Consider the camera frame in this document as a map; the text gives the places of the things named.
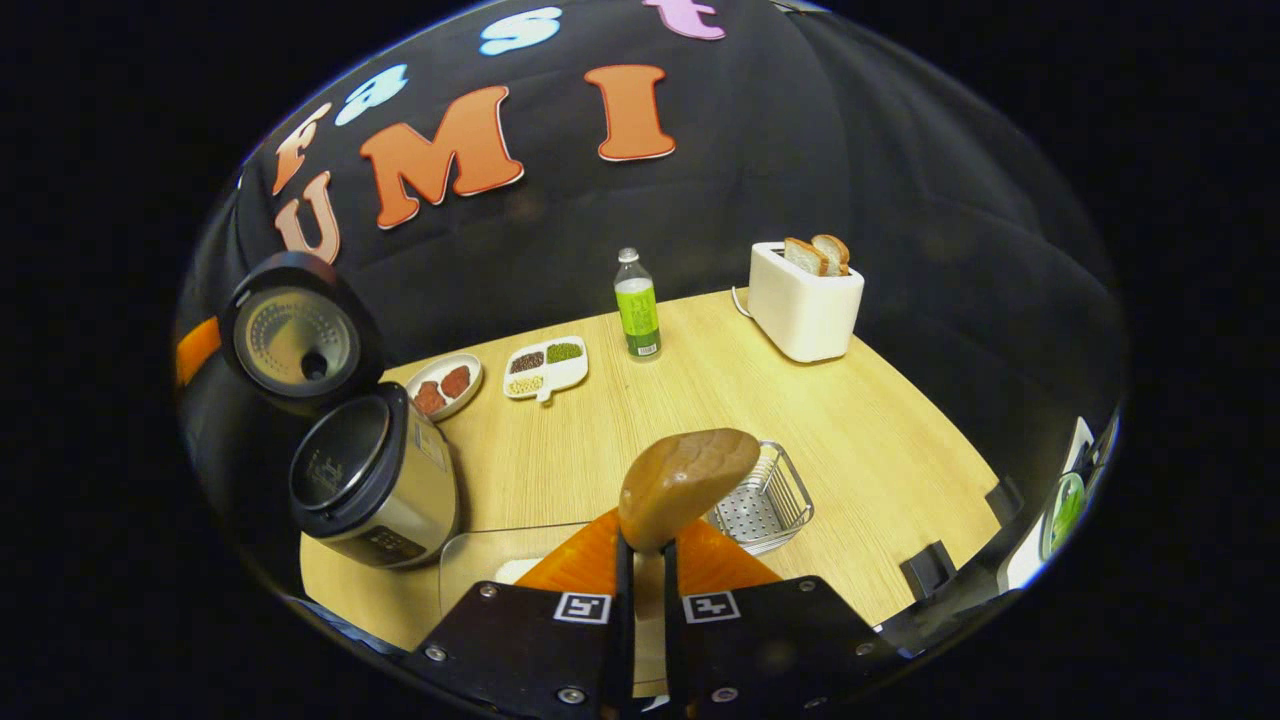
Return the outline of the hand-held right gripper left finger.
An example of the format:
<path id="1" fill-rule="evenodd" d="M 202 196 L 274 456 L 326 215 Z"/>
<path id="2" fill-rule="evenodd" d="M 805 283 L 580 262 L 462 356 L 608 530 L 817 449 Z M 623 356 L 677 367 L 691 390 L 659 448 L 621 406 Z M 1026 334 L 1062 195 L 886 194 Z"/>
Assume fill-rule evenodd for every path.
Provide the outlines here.
<path id="1" fill-rule="evenodd" d="M 631 719 L 632 568 L 612 511 L 463 533 L 443 550 L 440 620 L 404 669 L 488 719 Z"/>

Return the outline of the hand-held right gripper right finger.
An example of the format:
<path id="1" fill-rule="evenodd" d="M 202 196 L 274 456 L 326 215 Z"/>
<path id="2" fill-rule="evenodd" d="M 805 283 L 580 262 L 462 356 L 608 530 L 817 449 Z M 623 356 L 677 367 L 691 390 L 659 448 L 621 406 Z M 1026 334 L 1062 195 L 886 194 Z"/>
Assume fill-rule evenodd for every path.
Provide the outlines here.
<path id="1" fill-rule="evenodd" d="M 820 577 L 687 594 L 666 561 L 666 719 L 851 719 L 901 675 L 901 650 Z"/>

